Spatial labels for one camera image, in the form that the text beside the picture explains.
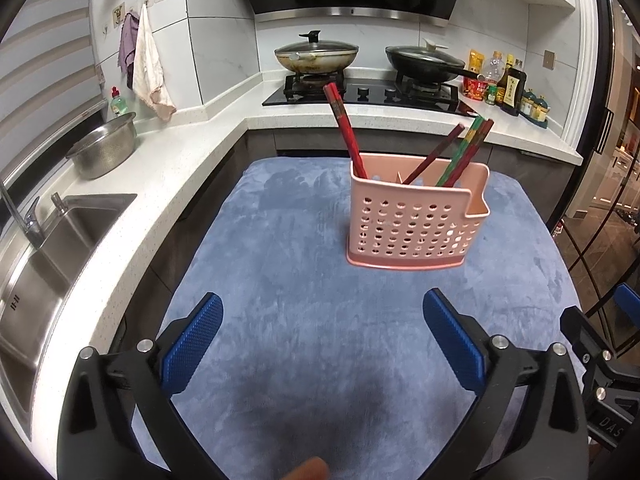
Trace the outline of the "person's left hand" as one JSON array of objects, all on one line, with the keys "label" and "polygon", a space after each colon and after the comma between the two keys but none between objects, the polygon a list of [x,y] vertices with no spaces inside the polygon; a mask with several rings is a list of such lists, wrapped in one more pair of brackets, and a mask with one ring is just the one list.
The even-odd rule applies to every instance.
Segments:
[{"label": "person's left hand", "polygon": [[328,480],[328,464],[320,457],[311,457],[286,474],[282,480]]}]

